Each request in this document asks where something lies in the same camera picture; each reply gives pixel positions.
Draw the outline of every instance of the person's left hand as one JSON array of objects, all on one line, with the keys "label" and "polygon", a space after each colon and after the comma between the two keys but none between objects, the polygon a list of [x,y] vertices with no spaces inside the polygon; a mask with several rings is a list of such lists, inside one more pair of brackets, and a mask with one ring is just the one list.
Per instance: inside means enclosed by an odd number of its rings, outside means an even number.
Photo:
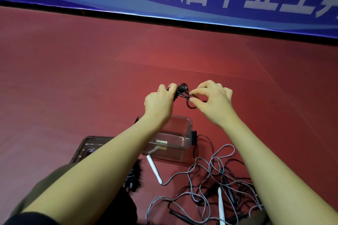
[{"label": "person's left hand", "polygon": [[164,126],[172,114],[176,90],[177,85],[171,83],[168,91],[164,85],[160,85],[156,93],[150,93],[144,101],[145,116],[159,123],[160,126]]}]

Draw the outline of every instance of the forearm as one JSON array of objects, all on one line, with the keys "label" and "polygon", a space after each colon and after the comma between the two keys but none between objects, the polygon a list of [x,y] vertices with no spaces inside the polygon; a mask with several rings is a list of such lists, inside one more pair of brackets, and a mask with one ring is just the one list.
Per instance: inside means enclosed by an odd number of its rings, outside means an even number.
[{"label": "forearm", "polygon": [[161,125],[147,116],[82,160],[24,211],[60,224],[92,224],[108,207],[133,163]]},{"label": "forearm", "polygon": [[270,219],[281,224],[338,224],[338,215],[239,119],[222,126],[250,173]]}]

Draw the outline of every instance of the person's left arm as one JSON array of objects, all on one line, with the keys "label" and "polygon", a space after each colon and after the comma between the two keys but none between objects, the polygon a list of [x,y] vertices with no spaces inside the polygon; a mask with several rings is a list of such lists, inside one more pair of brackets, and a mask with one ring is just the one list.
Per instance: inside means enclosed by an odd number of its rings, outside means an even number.
[{"label": "person's left arm", "polygon": [[145,115],[66,172],[23,212],[39,212],[59,224],[94,223],[116,196],[142,149],[169,120],[177,86],[145,99]]}]

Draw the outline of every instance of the transparent storage box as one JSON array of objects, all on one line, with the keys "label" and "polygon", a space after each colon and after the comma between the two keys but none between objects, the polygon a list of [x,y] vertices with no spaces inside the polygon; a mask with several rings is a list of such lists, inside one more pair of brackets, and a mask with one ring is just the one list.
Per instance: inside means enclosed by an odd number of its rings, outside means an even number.
[{"label": "transparent storage box", "polygon": [[149,141],[142,154],[155,159],[190,164],[194,161],[192,146],[196,145],[196,141],[197,133],[192,130],[192,120],[171,116],[163,129]]}]

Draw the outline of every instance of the black sleeve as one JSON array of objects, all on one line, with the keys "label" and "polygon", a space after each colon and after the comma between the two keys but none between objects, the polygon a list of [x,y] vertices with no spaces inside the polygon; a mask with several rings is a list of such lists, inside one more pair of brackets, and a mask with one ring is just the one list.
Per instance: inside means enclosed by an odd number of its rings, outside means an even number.
[{"label": "black sleeve", "polygon": [[27,212],[16,214],[9,218],[4,225],[59,225],[55,220],[47,215]]}]

